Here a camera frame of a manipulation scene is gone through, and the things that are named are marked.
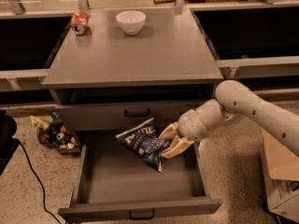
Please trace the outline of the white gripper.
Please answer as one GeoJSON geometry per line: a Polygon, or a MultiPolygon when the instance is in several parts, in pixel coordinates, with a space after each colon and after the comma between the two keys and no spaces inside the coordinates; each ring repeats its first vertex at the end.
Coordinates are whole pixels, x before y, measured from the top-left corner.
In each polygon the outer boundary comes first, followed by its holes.
{"type": "Polygon", "coordinates": [[[169,124],[159,135],[160,139],[170,142],[170,146],[160,152],[160,156],[171,159],[184,152],[190,145],[200,143],[209,132],[200,108],[182,114],[178,123],[169,124]]]}

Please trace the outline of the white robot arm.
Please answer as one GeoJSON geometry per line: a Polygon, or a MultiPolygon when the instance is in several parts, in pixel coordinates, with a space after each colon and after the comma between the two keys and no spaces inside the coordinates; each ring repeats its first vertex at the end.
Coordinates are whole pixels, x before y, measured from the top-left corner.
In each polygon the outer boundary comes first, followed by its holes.
{"type": "Polygon", "coordinates": [[[299,116],[266,102],[243,84],[226,80],[215,90],[215,98],[183,113],[171,123],[160,138],[170,140],[170,147],[160,152],[166,159],[199,143],[214,128],[246,116],[268,131],[296,156],[299,155],[299,116]]]}

